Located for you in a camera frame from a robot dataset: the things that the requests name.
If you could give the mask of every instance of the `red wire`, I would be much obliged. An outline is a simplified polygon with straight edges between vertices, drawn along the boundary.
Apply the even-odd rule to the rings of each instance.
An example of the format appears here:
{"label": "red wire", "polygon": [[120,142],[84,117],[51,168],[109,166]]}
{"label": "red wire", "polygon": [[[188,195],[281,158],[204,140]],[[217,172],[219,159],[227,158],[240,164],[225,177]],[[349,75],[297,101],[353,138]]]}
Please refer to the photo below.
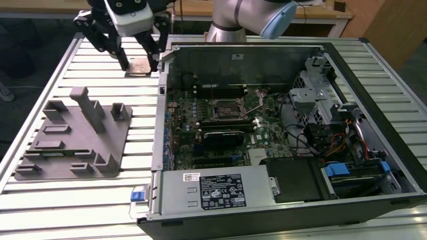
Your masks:
{"label": "red wire", "polygon": [[360,138],[357,138],[357,140],[363,143],[364,145],[364,157],[365,157],[365,160],[369,160],[369,156],[368,156],[368,144],[365,141],[363,141]]}
{"label": "red wire", "polygon": [[333,136],[332,136],[332,139],[331,139],[331,147],[333,146],[333,140],[335,140],[335,137],[337,137],[337,136],[341,136],[341,135],[347,135],[345,133],[337,133],[337,134],[335,134]]}

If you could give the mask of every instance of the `power supply label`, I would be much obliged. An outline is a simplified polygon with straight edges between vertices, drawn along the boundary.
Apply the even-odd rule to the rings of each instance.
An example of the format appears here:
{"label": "power supply label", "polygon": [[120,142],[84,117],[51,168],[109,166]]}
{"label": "power supply label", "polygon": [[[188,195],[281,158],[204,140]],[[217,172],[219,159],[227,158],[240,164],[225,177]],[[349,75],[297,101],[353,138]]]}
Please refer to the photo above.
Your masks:
{"label": "power supply label", "polygon": [[200,176],[200,199],[203,210],[247,206],[241,175]]}

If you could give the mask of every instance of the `aluminum slotted table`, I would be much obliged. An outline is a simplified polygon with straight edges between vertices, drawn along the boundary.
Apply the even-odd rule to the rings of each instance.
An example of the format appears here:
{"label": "aluminum slotted table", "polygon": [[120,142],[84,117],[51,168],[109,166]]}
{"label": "aluminum slotted table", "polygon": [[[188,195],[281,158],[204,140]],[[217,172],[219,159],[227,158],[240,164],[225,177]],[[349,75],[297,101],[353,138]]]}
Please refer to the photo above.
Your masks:
{"label": "aluminum slotted table", "polygon": [[[200,35],[175,35],[171,42],[203,42]],[[248,37],[248,42],[265,41]],[[427,166],[427,108],[369,43],[355,38],[280,38],[279,42],[331,42],[357,76],[385,117],[421,164]],[[144,56],[132,38],[123,39],[129,58]],[[351,93],[336,80],[348,101]],[[151,182],[159,74],[124,78],[120,65],[75,38],[0,163],[0,240],[120,239],[149,240],[129,217],[132,188]],[[67,106],[72,87],[87,86],[101,105],[124,103],[133,109],[119,176],[92,180],[16,181],[13,170],[43,124],[47,100]],[[365,223],[269,233],[233,239],[423,239],[427,237],[427,206],[393,211]]]}

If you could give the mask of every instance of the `motherboard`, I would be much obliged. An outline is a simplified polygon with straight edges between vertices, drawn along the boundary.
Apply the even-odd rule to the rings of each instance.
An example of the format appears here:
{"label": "motherboard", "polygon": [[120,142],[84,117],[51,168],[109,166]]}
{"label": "motherboard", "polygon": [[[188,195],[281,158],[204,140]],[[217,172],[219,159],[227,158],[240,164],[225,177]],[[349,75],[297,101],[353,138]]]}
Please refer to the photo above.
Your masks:
{"label": "motherboard", "polygon": [[195,85],[168,91],[173,170],[257,165],[292,155],[268,87]]}

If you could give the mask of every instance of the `blue tab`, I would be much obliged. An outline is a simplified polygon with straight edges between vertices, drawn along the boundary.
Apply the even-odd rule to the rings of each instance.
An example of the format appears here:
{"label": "blue tab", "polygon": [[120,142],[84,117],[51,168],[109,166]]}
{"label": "blue tab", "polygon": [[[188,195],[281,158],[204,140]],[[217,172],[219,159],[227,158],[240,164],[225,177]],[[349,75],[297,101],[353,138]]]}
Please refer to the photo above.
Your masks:
{"label": "blue tab", "polygon": [[332,171],[332,168],[329,166],[325,166],[324,171],[325,171],[325,174],[327,174],[328,177],[333,176],[333,171]]}
{"label": "blue tab", "polygon": [[131,202],[143,202],[143,201],[145,201],[145,192],[133,191],[131,194]]}
{"label": "blue tab", "polygon": [[332,163],[324,168],[328,177],[335,175],[348,175],[349,171],[345,163]]}
{"label": "blue tab", "polygon": [[385,161],[380,162],[380,166],[381,166],[381,169],[384,169],[385,173],[388,173],[391,171],[391,168],[389,168],[388,163]]}

